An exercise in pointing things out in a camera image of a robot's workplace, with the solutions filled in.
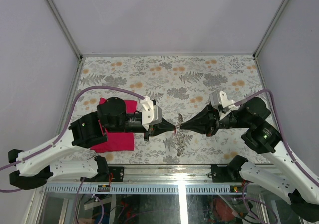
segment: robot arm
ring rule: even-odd
[[[108,167],[105,158],[97,156],[87,161],[59,161],[74,152],[85,151],[107,141],[107,132],[143,133],[144,139],[166,131],[174,131],[175,126],[162,118],[161,108],[148,96],[142,103],[142,112],[126,113],[125,102],[111,97],[97,105],[97,111],[74,121],[60,140],[53,144],[53,138],[29,150],[11,150],[9,162],[20,161],[16,171],[10,174],[10,183],[22,189],[33,189],[52,180],[73,180],[80,177],[91,181],[107,180]]]
[[[210,96],[211,102],[198,115],[184,123],[180,129],[213,136],[220,128],[248,128],[241,136],[245,144],[273,163],[285,178],[256,167],[246,158],[236,156],[228,165],[229,174],[257,183],[285,200],[303,219],[319,220],[319,188],[295,164],[300,165],[314,180],[317,177],[295,154],[289,156],[279,132],[265,119],[270,115],[262,99],[255,97],[240,107],[228,100],[223,91]]]

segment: wire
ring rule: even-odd
[[[125,207],[123,206],[123,208],[122,208],[120,214],[118,215],[117,219],[120,217],[120,215],[122,214],[122,212],[124,211],[124,209],[125,209]]]
[[[73,115],[73,111],[74,111],[74,108],[75,108],[75,104],[76,102],[78,101],[78,99],[80,98],[80,96],[82,94],[84,94],[85,92],[89,91],[89,90],[95,90],[95,89],[105,89],[105,90],[113,90],[113,91],[119,91],[119,92],[123,92],[123,93],[127,93],[129,95],[132,95],[132,96],[136,96],[137,98],[143,100],[144,99],[144,96],[141,96],[135,92],[132,92],[132,91],[128,91],[128,90],[125,90],[125,89],[122,89],[122,88],[118,88],[118,87],[113,87],[113,86],[90,86],[90,87],[87,87],[83,90],[81,90],[74,98],[73,102],[72,102],[72,105],[71,105],[71,108],[70,108],[70,113],[69,113],[69,116],[67,117],[66,119],[66,122],[65,122],[65,125],[61,131],[61,133],[57,136],[57,138],[52,142],[52,145],[48,145],[46,146],[45,148],[25,157],[25,158],[22,158],[22,161],[16,161],[14,163],[11,163],[11,164],[8,164],[6,166],[3,166],[0,168],[0,171],[4,170],[4,169],[7,169],[9,167],[12,167],[14,165],[17,165],[19,163],[22,163],[30,158],[33,158],[34,156],[38,155],[38,154],[41,154],[45,151],[47,151],[48,149],[50,149],[52,146],[54,146],[61,138],[62,136],[65,134],[65,132],[67,131],[68,129],[68,126],[69,126],[69,123],[71,121],[71,118],[72,118],[72,115]],[[13,193],[13,192],[18,192],[18,191],[21,191],[22,189],[19,188],[19,189],[14,189],[14,190],[3,190],[3,189],[0,189],[0,193]]]
[[[80,186],[79,186],[78,190],[76,191],[74,203],[73,203],[74,218],[75,218],[75,221],[77,224],[79,224],[79,222],[78,222],[78,218],[77,218],[77,214],[76,214],[76,202],[78,201],[79,192],[80,192],[80,189],[81,189],[83,183],[84,183],[84,178],[82,178],[82,182],[80,183]]]
[[[126,223],[128,220],[140,215],[140,214],[144,214],[144,213],[152,213],[152,212],[176,212],[178,210],[152,210],[152,211],[145,211],[145,212],[141,212],[141,213],[136,213],[133,214],[131,217],[127,218],[123,223]]]
[[[122,206],[122,205],[116,205],[115,207],[113,207],[113,208],[110,210],[110,212],[111,212],[112,210],[114,210],[115,208],[117,208],[117,207],[124,207],[124,206]]]
[[[98,222],[98,224],[101,224],[102,221],[103,221],[103,216],[104,216],[104,205],[103,205],[101,199],[99,199],[99,198],[98,198],[97,196],[95,196],[95,195],[93,195],[93,196],[94,196],[94,197],[100,202],[100,204],[101,204],[102,215],[101,215],[101,218],[100,218],[100,220],[99,220],[99,222]]]
[[[112,182],[112,179],[113,179],[113,173],[110,173],[109,174],[109,189],[111,190],[111,182]]]
[[[255,223],[257,223],[257,222],[249,221],[249,220],[247,220],[246,218],[240,218],[240,219],[245,220],[246,222],[251,223],[251,224],[255,224]]]
[[[263,92],[268,92],[269,95],[270,95],[270,101],[271,101],[271,104],[273,106],[273,110],[274,110],[274,115],[275,115],[275,118],[277,120],[277,124],[278,124],[278,129],[279,129],[279,132],[281,134],[281,137],[282,137],[282,140],[283,140],[283,144],[284,144],[284,147],[289,155],[289,157],[292,159],[293,163],[296,164],[296,166],[299,168],[299,170],[309,179],[311,180],[317,187],[319,187],[319,182],[317,182],[302,166],[300,163],[297,162],[296,158],[294,157],[293,155],[293,152],[290,150],[290,147],[287,143],[287,140],[286,140],[286,137],[284,135],[284,129],[282,127],[282,124],[279,120],[279,115],[278,115],[278,111],[277,111],[277,107],[275,105],[275,99],[274,99],[274,95],[273,93],[271,92],[271,90],[267,89],[267,88],[264,88],[260,91],[257,91],[256,93],[242,99],[241,101],[237,101],[235,102],[235,106],[239,106],[239,105],[242,105],[243,103],[251,100],[252,98],[256,97],[257,95],[260,95],[261,93]]]
[[[277,223],[278,223],[278,217],[277,217],[276,213],[274,212],[274,210],[272,210],[272,208],[271,208],[270,206],[268,206],[266,203],[263,203],[263,202],[261,202],[261,201],[259,201],[259,200],[257,200],[257,199],[248,198],[248,197],[245,196],[245,192],[246,192],[246,190],[247,190],[247,186],[248,186],[250,183],[251,183],[251,182],[247,182],[247,184],[244,186],[243,195],[242,195],[242,197],[240,198],[240,199],[243,200],[243,203],[244,203],[244,205],[245,205],[247,211],[253,216],[254,219],[256,219],[257,221],[259,221],[260,223],[262,223],[262,224],[269,224],[269,223],[266,223],[266,222],[264,222],[263,220],[259,219],[259,217],[258,217],[253,211],[250,210],[250,208],[249,208],[249,206],[248,206],[246,200],[251,200],[251,201],[253,201],[253,202],[256,202],[256,203],[259,203],[259,204],[261,204],[261,205],[264,205],[264,206],[274,215],[274,217],[275,217],[275,222],[273,222],[273,223],[271,223],[271,224],[277,224]]]

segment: floral pattern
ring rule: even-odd
[[[148,95],[162,107],[163,117],[180,124],[198,114],[214,90],[224,90],[236,101],[262,89],[252,56],[158,56],[85,58],[78,92],[92,85],[108,85]],[[96,110],[100,97],[128,94],[90,90],[78,100],[74,121]],[[228,163],[237,154],[254,163],[268,163],[250,150],[240,136],[245,129],[219,130],[213,137],[180,130],[143,140],[135,134],[135,150],[100,154],[113,164],[211,164]],[[75,153],[68,160],[83,160],[95,152]]]

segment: pink cloth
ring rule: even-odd
[[[99,104],[104,103],[106,99],[100,98]],[[134,113],[136,110],[136,101],[124,101],[126,105],[126,113]],[[134,136],[132,133],[108,133],[106,132],[108,141],[91,147],[97,153],[115,152],[115,151],[133,151]]]

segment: black bracket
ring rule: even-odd
[[[112,173],[112,183],[122,183],[124,179],[124,167],[110,167],[109,172]]]
[[[232,179],[232,177],[228,173],[227,165],[222,164],[211,164],[211,177],[213,180],[213,183],[241,183],[243,182],[243,179],[239,176],[235,179]]]

